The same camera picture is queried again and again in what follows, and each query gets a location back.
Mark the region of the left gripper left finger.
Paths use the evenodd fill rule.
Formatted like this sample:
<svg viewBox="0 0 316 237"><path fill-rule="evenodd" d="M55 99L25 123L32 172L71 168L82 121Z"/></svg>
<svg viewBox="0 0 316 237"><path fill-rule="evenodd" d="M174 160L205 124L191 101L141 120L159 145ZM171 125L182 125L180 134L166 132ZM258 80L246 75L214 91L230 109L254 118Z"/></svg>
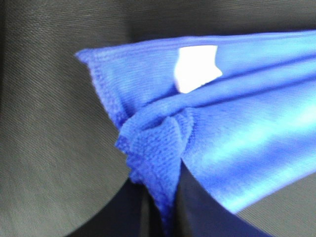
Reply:
<svg viewBox="0 0 316 237"><path fill-rule="evenodd" d="M127 179L96 215L69 237L163 237L160 213L147 189Z"/></svg>

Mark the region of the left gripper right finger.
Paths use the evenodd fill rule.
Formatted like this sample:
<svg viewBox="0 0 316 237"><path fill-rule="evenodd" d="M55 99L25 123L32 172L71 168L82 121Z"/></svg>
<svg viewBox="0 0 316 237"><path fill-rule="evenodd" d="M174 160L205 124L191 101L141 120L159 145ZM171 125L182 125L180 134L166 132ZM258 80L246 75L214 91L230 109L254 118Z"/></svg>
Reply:
<svg viewBox="0 0 316 237"><path fill-rule="evenodd" d="M226 210L181 163L176 192L175 237L268 237L269 234Z"/></svg>

